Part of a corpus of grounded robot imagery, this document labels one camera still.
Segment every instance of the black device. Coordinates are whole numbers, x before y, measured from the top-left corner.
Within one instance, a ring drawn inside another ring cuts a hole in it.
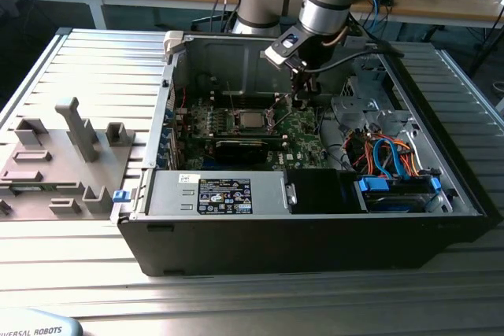
[[[431,46],[396,43],[404,61],[323,72],[303,108],[290,73],[264,59],[271,39],[165,40],[177,43],[171,84],[160,83],[135,194],[117,195],[131,203],[113,214],[145,274],[416,268],[502,220],[467,141],[440,120],[459,120],[460,105],[422,91],[438,77],[469,88]]]
[[[394,0],[378,0],[381,6],[392,7],[394,6]]]

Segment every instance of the blue cable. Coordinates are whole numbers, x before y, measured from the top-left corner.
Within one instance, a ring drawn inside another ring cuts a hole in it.
[[[378,158],[378,150],[380,149],[380,146],[383,145],[385,142],[387,142],[389,145],[391,145],[391,150],[392,150],[392,157],[394,158],[394,166],[395,170],[404,179],[409,179],[410,176],[406,173],[406,170],[402,166],[401,162],[399,161],[399,154],[395,148],[395,145],[392,141],[382,138],[378,139],[376,141],[375,146],[372,148],[372,158],[375,162],[375,166],[382,171],[389,179],[392,179],[392,175],[389,171],[387,171],[385,168],[382,167],[380,163],[380,159]]]
[[[375,26],[376,26],[376,21],[378,20],[378,1],[377,0],[372,0],[372,3],[373,3],[373,8],[375,10],[375,18],[374,18],[374,20],[372,21],[372,24],[371,24],[371,30],[370,30],[371,33],[374,32]]]

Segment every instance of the motherboard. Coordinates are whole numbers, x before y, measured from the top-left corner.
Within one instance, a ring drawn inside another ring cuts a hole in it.
[[[289,95],[229,97],[212,92],[180,115],[180,151],[187,170],[324,168],[317,109],[292,106]]]

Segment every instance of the warning label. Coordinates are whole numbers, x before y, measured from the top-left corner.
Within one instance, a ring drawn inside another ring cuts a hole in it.
[[[200,214],[252,214],[250,179],[200,179]]]

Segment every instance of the blue latch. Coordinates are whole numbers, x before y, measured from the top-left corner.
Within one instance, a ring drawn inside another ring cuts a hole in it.
[[[439,192],[441,190],[441,182],[439,181],[439,179],[437,177],[433,177],[431,179],[431,185],[436,192]]]
[[[361,192],[373,191],[389,191],[387,180],[383,177],[366,176],[359,180],[359,188]]]
[[[113,192],[112,201],[114,203],[125,203],[132,200],[132,192],[129,190],[115,190]]]

